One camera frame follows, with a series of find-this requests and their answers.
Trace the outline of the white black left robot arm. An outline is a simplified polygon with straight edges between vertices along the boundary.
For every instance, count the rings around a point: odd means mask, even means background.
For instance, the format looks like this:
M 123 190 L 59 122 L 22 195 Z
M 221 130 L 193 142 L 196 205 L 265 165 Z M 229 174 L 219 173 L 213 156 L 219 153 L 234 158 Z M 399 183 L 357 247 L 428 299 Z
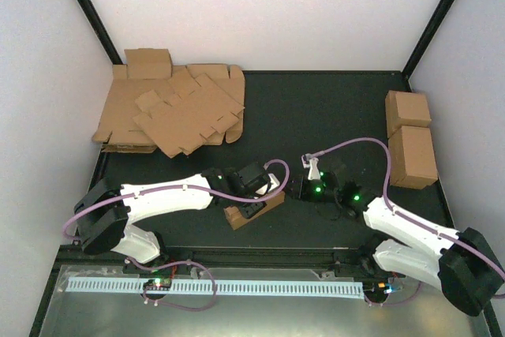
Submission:
M 280 182 L 259 163 L 241 170 L 207 169 L 178 181 L 151 185 L 119 185 L 103 178 L 76 204 L 74 213 L 114 197 L 121 199 L 105 204 L 77 220 L 82 251 L 90 256 L 116 252 L 130 256 L 150 272 L 160 273 L 169 264 L 170 255 L 152 231 L 142 230 L 137 222 L 154 216 L 188 210 L 204 210 L 211 206 L 245 208 L 247 217 L 264 208 L 258 199 L 274 192 Z M 232 197 L 254 199 L 237 202 L 216 196 L 213 191 Z

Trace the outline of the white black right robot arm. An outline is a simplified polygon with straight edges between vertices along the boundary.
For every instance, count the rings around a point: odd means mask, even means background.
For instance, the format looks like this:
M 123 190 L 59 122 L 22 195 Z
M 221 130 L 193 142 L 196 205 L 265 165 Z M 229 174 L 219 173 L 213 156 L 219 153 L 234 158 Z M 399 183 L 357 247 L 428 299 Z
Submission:
M 376 232 L 358 264 L 368 276 L 395 272 L 438 290 L 458 310 L 478 316 L 504 284 L 504 272 L 479 231 L 443 227 L 408 212 L 346 178 L 341 169 L 319 169 L 316 157 L 301 159 L 308 171 L 293 180 L 293 196 L 330 203 L 338 215 Z

